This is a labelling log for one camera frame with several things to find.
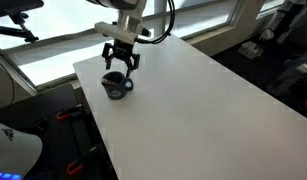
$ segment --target white table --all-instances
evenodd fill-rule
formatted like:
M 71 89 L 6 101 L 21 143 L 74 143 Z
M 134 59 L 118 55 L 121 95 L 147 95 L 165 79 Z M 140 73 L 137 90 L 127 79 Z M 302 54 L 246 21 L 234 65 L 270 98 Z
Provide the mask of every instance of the white table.
M 306 118 L 175 36 L 135 50 L 120 101 L 102 58 L 74 65 L 120 180 L 307 180 Z

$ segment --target mug handle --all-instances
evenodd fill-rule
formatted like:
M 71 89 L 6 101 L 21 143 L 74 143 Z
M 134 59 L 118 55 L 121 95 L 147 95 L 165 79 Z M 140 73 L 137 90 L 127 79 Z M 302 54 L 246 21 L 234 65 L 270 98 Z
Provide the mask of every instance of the mug handle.
M 125 84 L 124 84 L 124 85 L 125 85 L 125 89 L 126 89 L 127 91 L 132 91 L 133 88 L 134 88 L 134 84 L 133 84 L 133 81 L 132 81 L 131 78 L 126 78 Z

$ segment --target dark mug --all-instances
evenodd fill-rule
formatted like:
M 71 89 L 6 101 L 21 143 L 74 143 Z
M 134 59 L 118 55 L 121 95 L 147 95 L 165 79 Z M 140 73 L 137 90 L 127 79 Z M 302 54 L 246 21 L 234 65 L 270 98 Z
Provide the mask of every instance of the dark mug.
M 125 78 L 120 72 L 110 72 L 103 76 L 102 85 L 107 96 L 112 100 L 119 100 L 126 96 L 128 91 L 132 91 L 134 84 L 132 79 Z

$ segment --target wall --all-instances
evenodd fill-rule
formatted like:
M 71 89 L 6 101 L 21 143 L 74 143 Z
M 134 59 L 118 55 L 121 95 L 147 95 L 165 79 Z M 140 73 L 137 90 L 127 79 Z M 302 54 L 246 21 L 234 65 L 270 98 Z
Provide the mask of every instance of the wall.
M 14 87 L 15 87 L 15 98 L 14 102 L 21 101 L 36 93 L 32 89 L 28 89 L 29 87 L 14 71 L 10 69 L 8 64 L 3 63 L 3 65 L 10 70 L 13 78 L 15 79 Z M 12 99 L 12 84 L 7 73 L 0 67 L 0 108 L 7 106 L 10 104 Z
M 240 0 L 239 7 L 236 10 L 238 13 L 234 16 L 231 26 L 196 36 L 188 39 L 187 42 L 205 54 L 212 56 L 244 41 L 247 36 L 259 32 L 271 17 L 266 16 L 256 20 L 264 2 L 265 0 Z M 7 66 L 16 80 L 16 101 L 37 94 L 8 64 L 4 65 Z M 7 74 L 0 68 L 0 107 L 8 105 L 10 102 L 11 90 L 10 80 Z

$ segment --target window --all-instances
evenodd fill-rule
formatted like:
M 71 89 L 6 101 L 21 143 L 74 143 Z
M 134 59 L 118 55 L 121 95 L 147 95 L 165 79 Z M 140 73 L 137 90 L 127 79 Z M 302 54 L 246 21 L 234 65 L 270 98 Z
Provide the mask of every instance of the window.
M 260 13 L 274 9 L 284 3 L 285 0 L 266 0 Z
M 30 18 L 26 22 L 27 28 L 43 42 L 55 36 L 92 29 L 100 21 L 111 23 L 118 17 L 116 10 L 85 0 L 44 0 L 44 3 L 44 7 L 27 12 Z M 229 24 L 238 0 L 174 0 L 174 3 L 177 16 L 172 33 L 189 37 Z M 154 37 L 161 35 L 168 26 L 168 16 L 164 16 L 163 10 L 166 5 L 166 0 L 147 1 L 144 24 Z M 17 27 L 8 17 L 0 18 L 0 25 Z M 15 69 L 39 90 L 74 77 L 72 64 L 75 62 L 94 57 L 100 60 L 104 43 L 110 41 L 110 37 L 93 33 L 37 47 L 37 43 L 23 46 L 25 42 L 21 38 L 0 35 L 0 48 Z

